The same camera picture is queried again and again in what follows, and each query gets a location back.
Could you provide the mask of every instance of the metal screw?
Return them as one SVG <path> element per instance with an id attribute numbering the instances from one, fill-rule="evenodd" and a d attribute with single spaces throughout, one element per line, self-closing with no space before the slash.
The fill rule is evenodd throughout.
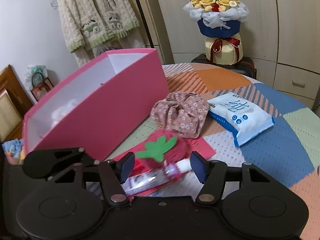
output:
<path id="1" fill-rule="evenodd" d="M 202 194 L 198 197 L 198 199 L 202 202 L 211 202 L 214 200 L 214 196 L 211 194 Z"/>
<path id="2" fill-rule="evenodd" d="M 119 203 L 119 202 L 125 201 L 127 199 L 127 196 L 123 194 L 114 194 L 111 196 L 110 199 L 113 202 Z"/>

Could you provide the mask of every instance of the blue patch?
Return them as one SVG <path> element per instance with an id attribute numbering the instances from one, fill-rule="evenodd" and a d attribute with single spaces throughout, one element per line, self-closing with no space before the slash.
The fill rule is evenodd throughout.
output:
<path id="1" fill-rule="evenodd" d="M 240 148 L 247 162 L 254 163 L 286 187 L 314 171 L 307 152 L 282 116 L 276 119 L 275 125 Z"/>
<path id="2" fill-rule="evenodd" d="M 192 153 L 190 155 L 190 164 L 200 183 L 204 184 L 208 178 L 204 164 Z"/>
<path id="3" fill-rule="evenodd" d="M 287 114 L 290 112 L 294 112 L 301 108 L 305 108 L 306 106 L 300 101 L 281 93 L 266 84 L 256 83 L 254 84 L 257 89 L 259 89 L 260 93 L 264 95 L 265 98 L 268 99 L 269 103 L 274 105 L 274 108 L 278 109 L 282 114 Z"/>

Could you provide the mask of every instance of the white wall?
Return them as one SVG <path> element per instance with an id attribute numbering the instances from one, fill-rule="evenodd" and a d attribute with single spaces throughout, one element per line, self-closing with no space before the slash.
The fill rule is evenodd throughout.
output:
<path id="1" fill-rule="evenodd" d="M 78 68 L 51 1 L 0 0 L 0 70 L 12 65 L 22 85 L 30 64 L 46 65 L 54 85 Z"/>

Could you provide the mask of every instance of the red ribbon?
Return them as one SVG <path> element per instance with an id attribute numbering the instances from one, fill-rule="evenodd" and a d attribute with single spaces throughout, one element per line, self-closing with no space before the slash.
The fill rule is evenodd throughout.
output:
<path id="1" fill-rule="evenodd" d="M 211 46 L 211 50 L 210 50 L 210 63 L 213 64 L 213 57 L 214 57 L 214 53 L 219 53 L 222 50 L 222 42 L 223 41 L 227 41 L 229 43 L 231 43 L 234 47 L 235 47 L 235 51 L 236 51 L 236 56 L 237 56 L 237 61 L 239 61 L 239 45 L 240 45 L 240 40 L 235 39 L 235 38 L 220 38 L 220 39 L 216 39 L 214 41 L 214 43 Z"/>

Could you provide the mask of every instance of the pink floral cloth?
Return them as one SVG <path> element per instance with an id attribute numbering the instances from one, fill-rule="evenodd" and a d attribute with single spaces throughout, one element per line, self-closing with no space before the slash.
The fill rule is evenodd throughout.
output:
<path id="1" fill-rule="evenodd" d="M 173 92 L 155 103 L 151 118 L 184 138 L 197 138 L 208 113 L 208 102 L 193 92 Z"/>

